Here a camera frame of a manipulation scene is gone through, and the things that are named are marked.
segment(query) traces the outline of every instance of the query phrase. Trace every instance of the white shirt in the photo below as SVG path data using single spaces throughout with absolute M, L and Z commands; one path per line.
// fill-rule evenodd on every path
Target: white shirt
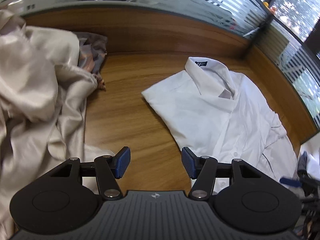
M 180 149 L 219 162 L 241 158 L 279 181 L 292 177 L 297 159 L 279 117 L 257 86 L 221 62 L 189 57 L 185 70 L 142 95 L 168 126 Z M 228 186 L 217 179 L 214 191 Z

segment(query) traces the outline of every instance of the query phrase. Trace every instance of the metal screw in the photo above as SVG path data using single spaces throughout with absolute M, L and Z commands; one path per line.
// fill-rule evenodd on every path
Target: metal screw
M 107 189 L 105 192 L 104 192 L 104 195 L 106 197 L 118 197 L 120 195 L 120 191 L 117 190 L 117 189 Z
M 207 196 L 207 193 L 204 190 L 197 189 L 191 193 L 196 198 L 204 198 Z

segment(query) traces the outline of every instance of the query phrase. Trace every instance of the beige cloth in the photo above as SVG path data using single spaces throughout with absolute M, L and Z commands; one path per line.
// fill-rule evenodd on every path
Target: beige cloth
M 101 154 L 84 154 L 85 99 L 97 81 L 76 67 L 78 56 L 73 33 L 26 27 L 0 10 L 0 240 L 13 233 L 9 203 L 18 190 L 72 156 Z

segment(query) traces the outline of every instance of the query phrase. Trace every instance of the shirt collar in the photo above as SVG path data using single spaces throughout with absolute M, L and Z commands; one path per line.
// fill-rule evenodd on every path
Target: shirt collar
M 216 79 L 209 76 L 202 68 L 212 69 L 226 82 L 229 89 L 219 84 Z M 235 84 L 228 68 L 217 60 L 205 57 L 189 57 L 185 69 L 198 87 L 201 95 L 210 94 L 218 97 L 225 90 L 231 92 L 233 95 L 236 94 Z

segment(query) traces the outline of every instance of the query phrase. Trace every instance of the wood grain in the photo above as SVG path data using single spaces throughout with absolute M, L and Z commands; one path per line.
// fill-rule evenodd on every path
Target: wood grain
M 190 190 L 180 151 L 161 118 L 141 92 L 184 69 L 190 54 L 111 54 L 101 75 L 107 91 L 95 91 L 87 100 L 85 141 L 115 153 L 129 146 L 131 163 L 119 185 L 136 190 Z M 247 75 L 277 111 L 286 129 L 289 123 L 247 62 L 215 57 L 230 70 Z M 299 144 L 293 132 L 289 138 Z
M 105 35 L 109 53 L 161 51 L 239 57 L 249 45 L 247 39 L 213 25 L 146 8 L 59 8 L 25 20 L 27 25 Z
M 278 111 L 286 117 L 287 133 L 296 134 L 300 143 L 314 135 L 317 131 L 315 123 L 281 71 L 255 46 L 250 49 L 245 59 L 277 102 Z

